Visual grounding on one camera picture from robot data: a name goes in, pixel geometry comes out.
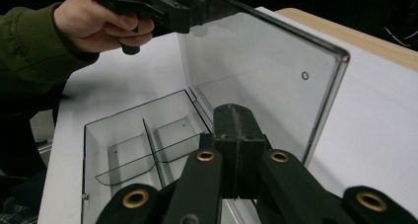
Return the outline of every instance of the brass bushing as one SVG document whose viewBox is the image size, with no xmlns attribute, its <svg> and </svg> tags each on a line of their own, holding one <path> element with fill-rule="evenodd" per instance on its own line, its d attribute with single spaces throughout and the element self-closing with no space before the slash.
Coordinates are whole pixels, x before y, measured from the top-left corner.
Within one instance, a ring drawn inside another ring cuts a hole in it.
<svg viewBox="0 0 418 224">
<path fill-rule="evenodd" d="M 149 198 L 149 194 L 144 189 L 136 189 L 131 192 L 129 192 L 124 198 L 123 198 L 123 206 L 127 208 L 136 208 L 144 205 Z"/>
<path fill-rule="evenodd" d="M 356 194 L 356 198 L 363 206 L 376 212 L 383 212 L 387 210 L 387 204 L 384 200 L 372 192 L 359 192 Z"/>
</svg>

